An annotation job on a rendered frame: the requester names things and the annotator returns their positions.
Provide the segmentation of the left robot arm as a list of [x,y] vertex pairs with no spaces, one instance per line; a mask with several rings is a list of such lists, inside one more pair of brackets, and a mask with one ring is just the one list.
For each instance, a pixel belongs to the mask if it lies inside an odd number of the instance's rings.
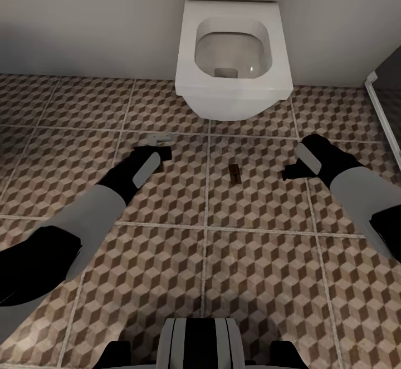
[[159,167],[171,160],[174,135],[149,135],[130,157],[63,211],[34,229],[24,242],[0,252],[0,345],[63,281],[90,264],[126,206]]

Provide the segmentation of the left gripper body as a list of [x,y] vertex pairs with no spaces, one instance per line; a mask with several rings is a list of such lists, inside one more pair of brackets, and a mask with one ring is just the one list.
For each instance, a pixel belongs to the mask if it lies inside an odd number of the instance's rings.
[[172,152],[170,146],[154,147],[154,149],[157,149],[160,152],[161,161],[172,159]]

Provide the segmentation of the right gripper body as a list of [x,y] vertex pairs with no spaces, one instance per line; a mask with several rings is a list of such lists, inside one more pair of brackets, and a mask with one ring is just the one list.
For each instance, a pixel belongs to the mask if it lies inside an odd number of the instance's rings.
[[[304,170],[298,166],[298,162],[292,165],[286,165],[284,171],[286,170],[288,179],[304,178],[304,177],[315,177],[316,175],[312,170]],[[287,180],[287,178],[285,180]]]

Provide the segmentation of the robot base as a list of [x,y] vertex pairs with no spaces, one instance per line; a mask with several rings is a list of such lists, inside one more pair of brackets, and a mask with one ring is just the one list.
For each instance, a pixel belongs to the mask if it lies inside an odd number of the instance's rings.
[[[244,361],[245,369],[309,369],[290,341],[272,341],[270,365],[258,365],[256,361]],[[92,369],[156,369],[157,361],[131,366],[129,341],[109,342],[100,360]]]

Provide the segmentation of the mousetrap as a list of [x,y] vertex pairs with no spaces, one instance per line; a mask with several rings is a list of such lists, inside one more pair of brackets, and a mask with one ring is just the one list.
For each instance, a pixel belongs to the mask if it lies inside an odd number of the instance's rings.
[[163,173],[163,172],[165,172],[164,162],[161,161],[159,167],[156,169],[156,171],[153,174]]
[[230,164],[228,166],[229,166],[229,173],[231,175],[232,185],[242,184],[238,164]]

